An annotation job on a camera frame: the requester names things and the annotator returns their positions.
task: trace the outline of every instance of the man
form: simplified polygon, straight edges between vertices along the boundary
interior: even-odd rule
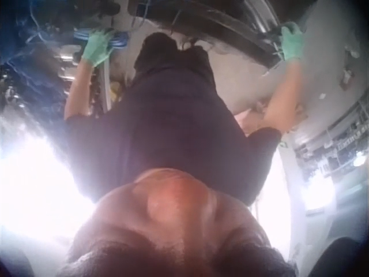
[[[94,66],[111,34],[90,36],[66,103],[70,161],[97,202],[59,276],[294,276],[247,209],[293,124],[302,33],[284,27],[284,81],[248,138],[218,97],[207,53],[144,41],[123,101],[88,117]]]

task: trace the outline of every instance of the green latex glove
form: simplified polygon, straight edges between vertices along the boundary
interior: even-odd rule
[[[293,58],[301,58],[303,55],[303,33],[296,23],[289,23],[292,29],[282,27],[282,50],[284,54],[284,60],[288,61]]]
[[[89,35],[88,43],[83,52],[82,58],[89,61],[93,66],[97,66],[109,58],[112,49],[108,48],[110,39],[114,36],[114,31],[94,31]]]

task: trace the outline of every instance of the wire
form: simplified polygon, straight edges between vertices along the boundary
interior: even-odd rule
[[[32,18],[32,20],[33,20],[33,22],[36,24],[36,26],[37,26],[37,32],[38,32],[38,35],[39,35],[39,38],[43,41],[43,42],[45,42],[45,43],[47,43],[48,41],[47,40],[45,40],[43,37],[42,37],[42,35],[41,35],[41,28],[40,28],[40,24],[38,23],[38,21],[37,21],[37,19],[36,19],[36,17],[35,17],[35,15],[34,15],[34,13],[33,13],[33,6],[32,6],[32,4],[33,4],[33,0],[30,0],[29,1],[29,13],[31,14],[31,18]]]
[[[147,0],[146,5],[145,5],[145,13],[144,13],[144,16],[142,17],[141,23],[139,24],[138,27],[133,28],[133,25],[136,21],[136,15],[135,15],[134,18],[133,18],[133,21],[132,21],[132,25],[131,25],[132,29],[129,32],[135,32],[135,31],[139,30],[144,25],[144,23],[146,21],[146,18],[148,16],[149,6],[151,6],[151,5],[152,5],[151,0]]]

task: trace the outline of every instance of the metal frame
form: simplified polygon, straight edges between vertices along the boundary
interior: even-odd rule
[[[100,95],[104,113],[111,110],[109,66],[109,59],[106,59],[103,63],[99,65]]]
[[[234,18],[224,11],[209,6],[211,3],[206,5],[194,0],[153,3],[149,6],[146,18],[158,22],[164,28],[188,36],[204,40],[215,38],[240,50],[267,68],[272,68],[280,61],[280,57],[275,55],[276,48],[273,42],[262,30],[273,29],[273,25],[278,23],[278,19],[272,12],[273,10],[268,2],[266,0],[262,0],[262,2],[263,6],[260,3],[258,4],[257,11],[259,13],[255,14],[255,17],[261,18],[268,10],[270,12],[263,22],[259,22],[259,29],[246,24],[244,18]],[[140,3],[140,0],[130,0],[129,2],[129,13],[132,16],[144,16],[146,8],[144,3]]]

